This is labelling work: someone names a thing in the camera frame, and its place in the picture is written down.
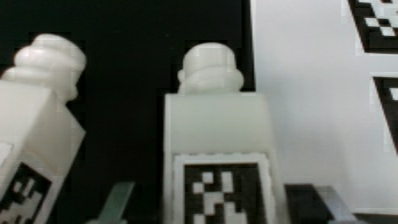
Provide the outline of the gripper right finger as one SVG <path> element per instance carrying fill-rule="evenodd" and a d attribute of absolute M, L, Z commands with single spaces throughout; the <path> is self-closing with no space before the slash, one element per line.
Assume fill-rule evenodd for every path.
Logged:
<path fill-rule="evenodd" d="M 350 212 L 331 186 L 286 184 L 284 189 L 292 224 L 370 224 Z"/>

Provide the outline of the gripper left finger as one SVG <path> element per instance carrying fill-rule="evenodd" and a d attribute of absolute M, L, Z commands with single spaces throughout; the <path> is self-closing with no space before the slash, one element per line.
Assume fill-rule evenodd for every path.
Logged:
<path fill-rule="evenodd" d="M 96 219 L 91 219 L 85 224 L 128 224 L 126 219 L 123 218 L 125 209 L 130 201 L 130 196 L 135 188 L 133 182 L 117 182 L 105 205 L 101 208 L 100 216 Z"/>

